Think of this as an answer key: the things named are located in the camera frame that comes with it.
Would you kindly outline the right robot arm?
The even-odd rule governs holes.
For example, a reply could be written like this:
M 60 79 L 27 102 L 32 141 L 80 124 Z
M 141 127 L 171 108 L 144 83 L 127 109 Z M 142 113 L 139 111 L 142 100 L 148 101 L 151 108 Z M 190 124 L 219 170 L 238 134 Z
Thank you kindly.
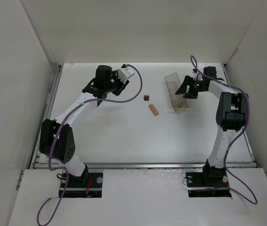
M 218 98 L 216 140 L 211 154 L 201 172 L 186 174 L 189 187 L 223 187 L 222 180 L 227 177 L 225 161 L 238 132 L 247 124 L 249 109 L 248 96 L 223 83 L 217 77 L 214 66 L 207 66 L 200 72 L 193 70 L 194 76 L 186 76 L 176 95 L 185 99 L 197 99 L 200 92 L 210 92 Z

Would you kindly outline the light engraved wood block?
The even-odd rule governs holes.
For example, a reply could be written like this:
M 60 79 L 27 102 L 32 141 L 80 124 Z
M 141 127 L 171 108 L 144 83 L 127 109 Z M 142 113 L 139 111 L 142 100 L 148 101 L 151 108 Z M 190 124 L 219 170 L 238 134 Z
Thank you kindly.
M 154 114 L 154 116 L 159 115 L 159 112 L 158 112 L 158 110 L 156 109 L 156 107 L 154 106 L 154 104 L 150 104 L 150 105 L 149 105 L 149 108 L 150 108 L 151 112 Z

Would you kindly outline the clear plastic box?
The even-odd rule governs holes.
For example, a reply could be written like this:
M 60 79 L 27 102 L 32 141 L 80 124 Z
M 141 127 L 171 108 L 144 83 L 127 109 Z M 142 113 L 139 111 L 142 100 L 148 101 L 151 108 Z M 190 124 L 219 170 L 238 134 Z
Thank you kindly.
M 170 75 L 165 76 L 165 82 L 170 96 L 172 108 L 174 109 L 174 111 L 178 112 L 184 110 L 185 108 L 188 108 L 188 105 L 186 103 L 186 100 L 183 98 L 183 95 L 176 94 L 177 90 L 181 86 L 178 74 L 172 73 Z

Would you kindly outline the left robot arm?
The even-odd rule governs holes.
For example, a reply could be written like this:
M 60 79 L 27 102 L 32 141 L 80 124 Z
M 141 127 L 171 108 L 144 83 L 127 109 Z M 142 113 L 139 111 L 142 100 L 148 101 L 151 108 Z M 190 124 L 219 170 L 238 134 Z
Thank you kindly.
M 134 73 L 127 65 L 115 71 L 107 65 L 98 66 L 95 78 L 82 90 L 76 101 L 60 116 L 43 121 L 39 151 L 57 160 L 76 180 L 86 181 L 88 168 L 75 155 L 73 128 L 79 126 L 84 117 L 107 98 L 107 94 L 120 95 Z

